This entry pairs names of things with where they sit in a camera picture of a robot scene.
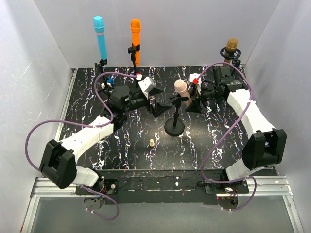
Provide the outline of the blue microphone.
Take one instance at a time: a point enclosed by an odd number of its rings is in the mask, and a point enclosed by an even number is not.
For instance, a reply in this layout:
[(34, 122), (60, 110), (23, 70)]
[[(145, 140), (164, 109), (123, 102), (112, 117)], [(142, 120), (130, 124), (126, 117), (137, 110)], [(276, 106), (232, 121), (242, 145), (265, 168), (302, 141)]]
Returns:
[(101, 16), (93, 18), (94, 30), (97, 34), (97, 41), (99, 45), (100, 56), (102, 60), (107, 60), (107, 51), (104, 34), (104, 20)]

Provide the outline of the orange microphone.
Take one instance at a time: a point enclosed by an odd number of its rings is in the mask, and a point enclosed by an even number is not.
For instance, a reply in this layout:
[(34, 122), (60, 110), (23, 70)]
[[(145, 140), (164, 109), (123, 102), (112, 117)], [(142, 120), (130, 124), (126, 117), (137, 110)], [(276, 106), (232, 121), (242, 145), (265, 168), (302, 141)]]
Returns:
[(135, 64), (136, 66), (139, 66), (139, 50), (137, 49), (137, 46), (140, 45), (140, 30), (141, 30), (141, 24), (138, 19), (133, 19), (131, 21), (131, 31), (132, 31), (132, 44), (135, 47)]

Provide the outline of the tripod clip stand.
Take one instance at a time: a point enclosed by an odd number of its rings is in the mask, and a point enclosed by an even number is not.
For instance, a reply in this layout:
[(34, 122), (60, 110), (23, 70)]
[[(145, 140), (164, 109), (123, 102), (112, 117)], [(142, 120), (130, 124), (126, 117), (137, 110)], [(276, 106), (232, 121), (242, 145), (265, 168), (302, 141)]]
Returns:
[[(100, 74), (104, 73), (104, 66), (107, 64), (107, 59), (101, 59), (99, 61), (99, 63), (94, 63), (95, 68), (99, 70)], [(102, 84), (101, 87), (102, 89), (99, 91), (103, 92), (105, 95), (107, 95), (108, 97), (111, 96), (112, 92), (113, 92), (113, 88), (114, 88), (114, 80), (113, 78), (109, 78), (106, 76), (102, 76)]]

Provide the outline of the pink microphone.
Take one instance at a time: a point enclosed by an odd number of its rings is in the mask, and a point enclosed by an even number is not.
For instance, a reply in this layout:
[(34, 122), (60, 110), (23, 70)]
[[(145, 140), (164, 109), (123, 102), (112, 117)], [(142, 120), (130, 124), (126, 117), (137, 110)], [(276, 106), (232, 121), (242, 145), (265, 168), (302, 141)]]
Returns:
[(191, 100), (190, 94), (188, 92), (187, 83), (182, 79), (176, 80), (174, 82), (174, 89), (181, 97), (187, 97), (188, 98), (185, 101), (185, 105), (187, 107), (189, 107), (192, 104), (192, 100)]

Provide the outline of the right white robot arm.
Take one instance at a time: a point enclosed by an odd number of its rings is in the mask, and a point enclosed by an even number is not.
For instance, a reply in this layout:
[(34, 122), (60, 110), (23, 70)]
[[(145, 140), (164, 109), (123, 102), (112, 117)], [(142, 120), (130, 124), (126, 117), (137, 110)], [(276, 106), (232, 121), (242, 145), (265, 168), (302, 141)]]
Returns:
[[(202, 162), (203, 179), (215, 184), (236, 183), (250, 177), (253, 173), (279, 164), (285, 149), (287, 135), (283, 129), (276, 129), (262, 114), (253, 100), (253, 91), (244, 75), (235, 80), (230, 71), (232, 65), (227, 62), (214, 63), (202, 73), (190, 74), (182, 85), (175, 84), (175, 90), (183, 97), (188, 97), (187, 108), (194, 108), (199, 113), (206, 101), (225, 100), (235, 111), (237, 119), (208, 152)], [(240, 159), (224, 168), (218, 180), (212, 180), (204, 174), (205, 164), (214, 152), (221, 149), (222, 141), (242, 123), (248, 141)]]

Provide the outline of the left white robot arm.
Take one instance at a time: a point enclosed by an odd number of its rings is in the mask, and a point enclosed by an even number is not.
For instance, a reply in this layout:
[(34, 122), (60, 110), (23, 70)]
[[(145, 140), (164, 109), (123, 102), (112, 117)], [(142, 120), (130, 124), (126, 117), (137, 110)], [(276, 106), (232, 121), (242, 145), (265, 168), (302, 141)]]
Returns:
[(154, 117), (159, 117), (169, 110), (169, 105), (157, 101), (151, 104), (149, 98), (160, 93), (162, 90), (157, 87), (142, 91), (139, 87), (116, 86), (106, 103), (109, 109), (104, 110), (101, 116), (70, 137), (47, 143), (40, 172), (60, 189), (75, 184), (102, 191), (104, 176), (92, 168), (77, 166), (77, 161), (89, 148), (121, 128), (127, 121), (127, 112), (146, 107)]

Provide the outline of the tripod shock-mount mic stand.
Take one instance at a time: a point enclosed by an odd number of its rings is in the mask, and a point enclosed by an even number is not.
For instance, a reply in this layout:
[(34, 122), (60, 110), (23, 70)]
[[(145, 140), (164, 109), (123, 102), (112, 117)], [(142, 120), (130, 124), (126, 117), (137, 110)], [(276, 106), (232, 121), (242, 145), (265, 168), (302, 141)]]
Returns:
[(239, 57), (241, 52), (238, 48), (223, 47), (220, 50), (220, 55), (223, 57), (224, 62), (231, 63), (236, 68), (240, 67), (241, 61)]

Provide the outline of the round-base mic stand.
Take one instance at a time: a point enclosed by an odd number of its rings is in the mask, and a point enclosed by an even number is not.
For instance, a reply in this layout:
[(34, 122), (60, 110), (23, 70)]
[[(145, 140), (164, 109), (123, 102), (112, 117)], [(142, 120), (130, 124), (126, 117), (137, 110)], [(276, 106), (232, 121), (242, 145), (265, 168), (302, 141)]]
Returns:
[(139, 82), (142, 81), (143, 79), (143, 75), (141, 73), (137, 73), (136, 61), (138, 61), (139, 51), (140, 51), (140, 44), (137, 44), (135, 46), (132, 43), (132, 45), (128, 48), (128, 54), (131, 54), (131, 61), (133, 62), (134, 75), (136, 75), (135, 78), (136, 88), (139, 88)]
[(183, 134), (185, 129), (184, 122), (179, 118), (179, 108), (181, 107), (181, 102), (189, 100), (188, 97), (182, 97), (177, 94), (174, 97), (170, 98), (171, 104), (175, 106), (175, 112), (173, 118), (169, 118), (164, 125), (165, 132), (169, 136), (180, 136)]

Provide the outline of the gold microphone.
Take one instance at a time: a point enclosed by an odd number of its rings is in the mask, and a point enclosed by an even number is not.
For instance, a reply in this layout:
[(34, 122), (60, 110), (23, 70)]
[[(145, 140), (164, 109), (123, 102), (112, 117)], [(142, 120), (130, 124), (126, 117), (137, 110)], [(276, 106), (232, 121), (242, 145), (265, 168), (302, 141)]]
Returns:
[(237, 38), (229, 39), (225, 48), (224, 62), (230, 63), (231, 60), (234, 59), (237, 47), (238, 47), (238, 39)]

